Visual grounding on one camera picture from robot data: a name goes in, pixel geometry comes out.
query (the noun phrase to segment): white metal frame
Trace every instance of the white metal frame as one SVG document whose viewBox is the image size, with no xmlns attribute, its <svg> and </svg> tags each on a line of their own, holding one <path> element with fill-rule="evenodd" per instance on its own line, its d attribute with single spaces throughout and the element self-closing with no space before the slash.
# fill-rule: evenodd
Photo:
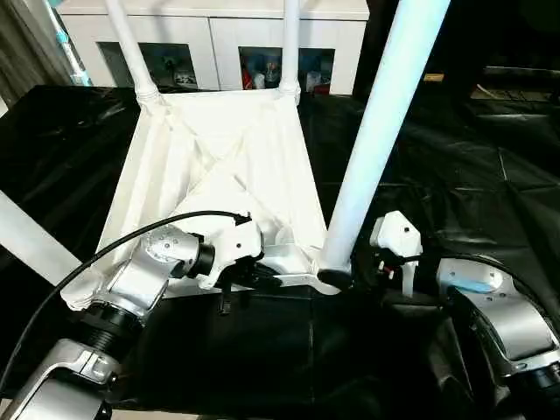
<svg viewBox="0 0 560 420">
<path fill-rule="evenodd" d="M 119 0 L 106 1 L 134 78 L 138 101 L 143 104 L 143 112 L 148 109 L 147 112 L 150 113 L 152 106 L 156 109 L 162 102 L 161 96 L 151 81 Z M 348 266 L 356 237 L 430 56 L 449 2 L 450 0 L 401 0 L 398 5 L 319 258 L 320 266 L 324 269 L 344 270 Z M 280 93 L 295 95 L 294 100 L 297 102 L 297 88 L 294 89 L 297 80 L 294 80 L 294 75 L 298 73 L 298 37 L 294 36 L 295 32 L 291 32 L 290 28 L 298 26 L 299 1 L 285 0 L 285 6 L 286 31 Z M 66 249 L 3 194 L 0 196 L 0 210 L 3 215 L 0 220 L 0 242 L 52 284 L 59 282 L 60 276 L 77 264 L 77 260 Z"/>
</svg>

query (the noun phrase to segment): curtain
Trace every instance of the curtain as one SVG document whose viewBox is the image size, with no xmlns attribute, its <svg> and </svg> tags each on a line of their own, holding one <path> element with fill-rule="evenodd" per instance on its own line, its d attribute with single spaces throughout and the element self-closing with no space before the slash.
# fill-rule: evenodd
<svg viewBox="0 0 560 420">
<path fill-rule="evenodd" d="M 56 46 L 23 0 L 0 0 L 0 96 L 8 108 L 36 85 L 69 84 Z"/>
</svg>

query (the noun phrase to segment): glass cabinet door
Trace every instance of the glass cabinet door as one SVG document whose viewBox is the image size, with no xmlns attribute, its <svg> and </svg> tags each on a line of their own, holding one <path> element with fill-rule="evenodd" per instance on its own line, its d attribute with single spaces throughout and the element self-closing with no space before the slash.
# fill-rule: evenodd
<svg viewBox="0 0 560 420">
<path fill-rule="evenodd" d="M 134 83 L 118 42 L 98 42 L 115 84 L 131 88 Z M 140 43 L 140 51 L 151 78 L 157 86 L 172 88 L 198 87 L 188 45 Z"/>
<path fill-rule="evenodd" d="M 95 86 L 132 86 L 109 16 L 61 17 Z M 129 23 L 158 86 L 220 89 L 207 18 L 130 16 Z"/>
<path fill-rule="evenodd" d="M 282 49 L 240 46 L 243 89 L 277 88 L 282 74 Z M 333 77 L 334 50 L 300 48 L 297 78 L 302 92 L 328 94 Z"/>
</svg>

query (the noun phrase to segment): white cabinet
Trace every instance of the white cabinet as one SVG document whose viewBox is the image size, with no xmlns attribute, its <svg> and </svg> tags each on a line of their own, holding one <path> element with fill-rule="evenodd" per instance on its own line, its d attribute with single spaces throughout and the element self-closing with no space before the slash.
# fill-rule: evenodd
<svg viewBox="0 0 560 420">
<path fill-rule="evenodd" d="M 284 0 L 122 0 L 159 86 L 274 87 L 281 71 Z M 352 93 L 369 11 L 366 0 L 301 0 L 302 90 Z M 131 86 L 103 0 L 58 8 L 96 86 Z"/>
</svg>

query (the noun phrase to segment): cabinet door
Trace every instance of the cabinet door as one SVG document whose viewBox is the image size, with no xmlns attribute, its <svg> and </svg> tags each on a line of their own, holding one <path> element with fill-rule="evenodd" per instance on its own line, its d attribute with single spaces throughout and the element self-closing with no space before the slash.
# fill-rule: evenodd
<svg viewBox="0 0 560 420">
<path fill-rule="evenodd" d="M 283 20 L 211 18 L 210 27 L 222 90 L 249 88 L 251 83 L 261 88 L 263 76 L 266 87 L 274 87 L 275 69 L 281 67 Z M 331 94 L 352 93 L 365 27 L 361 21 L 300 21 L 302 91 L 328 83 Z"/>
<path fill-rule="evenodd" d="M 64 15 L 62 20 L 94 85 L 132 86 L 108 16 Z M 208 19 L 130 16 L 129 23 L 156 84 L 220 88 Z"/>
</svg>

